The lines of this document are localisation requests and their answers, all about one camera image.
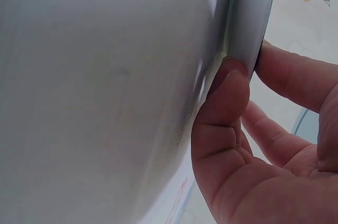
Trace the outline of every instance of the hand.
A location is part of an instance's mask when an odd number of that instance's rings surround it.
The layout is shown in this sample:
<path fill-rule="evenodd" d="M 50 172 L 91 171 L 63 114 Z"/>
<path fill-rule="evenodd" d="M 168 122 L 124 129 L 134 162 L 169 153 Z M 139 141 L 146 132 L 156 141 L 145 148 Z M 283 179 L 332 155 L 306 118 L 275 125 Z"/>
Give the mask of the hand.
<path fill-rule="evenodd" d="M 338 66 L 265 44 L 256 72 L 320 114 L 318 145 L 249 102 L 245 66 L 224 60 L 192 130 L 194 173 L 210 211 L 218 223 L 338 223 Z M 253 157 L 240 117 L 272 165 Z"/>

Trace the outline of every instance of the fingernail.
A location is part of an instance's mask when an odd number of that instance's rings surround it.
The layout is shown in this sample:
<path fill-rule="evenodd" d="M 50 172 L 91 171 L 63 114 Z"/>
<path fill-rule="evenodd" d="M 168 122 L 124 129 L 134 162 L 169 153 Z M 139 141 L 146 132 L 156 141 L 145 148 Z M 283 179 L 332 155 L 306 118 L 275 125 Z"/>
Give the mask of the fingernail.
<path fill-rule="evenodd" d="M 232 77 L 232 76 L 234 76 L 234 75 L 236 75 L 236 74 L 242 75 L 242 73 L 241 73 L 239 70 L 232 70 L 232 71 L 230 71 L 230 72 L 228 73 L 228 75 L 226 76 L 226 78 L 230 78 L 230 77 Z"/>
<path fill-rule="evenodd" d="M 269 42 L 266 41 L 265 39 L 263 40 L 263 44 L 265 44 L 265 45 L 271 45 L 271 43 L 269 43 Z"/>

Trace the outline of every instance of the blue line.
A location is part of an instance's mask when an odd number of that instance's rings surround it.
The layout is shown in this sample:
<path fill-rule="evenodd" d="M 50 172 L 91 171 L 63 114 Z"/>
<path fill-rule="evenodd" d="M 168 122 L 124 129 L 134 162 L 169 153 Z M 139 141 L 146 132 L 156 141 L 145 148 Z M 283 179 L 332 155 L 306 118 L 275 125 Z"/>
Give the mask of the blue line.
<path fill-rule="evenodd" d="M 301 119 L 300 119 L 300 121 L 299 121 L 299 123 L 298 123 L 298 125 L 297 125 L 297 127 L 296 127 L 296 129 L 295 129 L 295 135 L 297 135 L 298 129 L 300 128 L 301 123 L 302 123 L 302 121 L 304 120 L 304 118 L 305 118 L 305 116 L 306 116 L 307 113 L 308 113 L 308 109 L 307 109 L 307 110 L 304 112 L 304 114 L 302 115 L 302 117 L 301 117 Z"/>

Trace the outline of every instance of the white curved surface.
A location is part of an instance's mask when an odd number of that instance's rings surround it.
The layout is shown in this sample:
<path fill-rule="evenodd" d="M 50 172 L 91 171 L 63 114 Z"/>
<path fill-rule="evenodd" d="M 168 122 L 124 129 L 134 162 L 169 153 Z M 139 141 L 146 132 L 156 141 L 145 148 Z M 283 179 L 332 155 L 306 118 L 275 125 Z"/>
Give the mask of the white curved surface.
<path fill-rule="evenodd" d="M 215 0 L 0 0 L 0 223 L 142 220 L 187 152 L 220 15 Z"/>

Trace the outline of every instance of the palm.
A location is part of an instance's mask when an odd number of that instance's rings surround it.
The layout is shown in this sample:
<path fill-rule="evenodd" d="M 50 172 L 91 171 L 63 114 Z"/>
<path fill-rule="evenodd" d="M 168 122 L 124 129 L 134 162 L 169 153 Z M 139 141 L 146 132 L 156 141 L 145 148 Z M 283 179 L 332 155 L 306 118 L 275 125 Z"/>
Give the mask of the palm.
<path fill-rule="evenodd" d="M 287 133 L 255 104 L 247 105 L 246 70 L 239 61 L 228 60 L 219 70 L 194 123 L 192 157 L 196 180 L 218 223 L 335 223 L 338 69 L 325 64 L 325 68 L 317 70 L 325 73 L 319 75 L 324 78 L 321 82 L 317 72 L 317 81 L 301 83 L 304 75 L 296 78 L 299 71 L 311 71 L 308 67 L 313 61 L 292 54 L 283 54 L 282 61 L 278 52 L 271 53 L 262 54 L 260 78 L 279 94 L 320 112 L 319 145 Z M 280 68 L 266 68 L 267 64 L 278 67 L 278 63 Z M 234 68 L 241 73 L 229 74 Z M 313 90 L 317 94 L 306 95 Z M 273 165 L 253 157 L 239 117 Z"/>

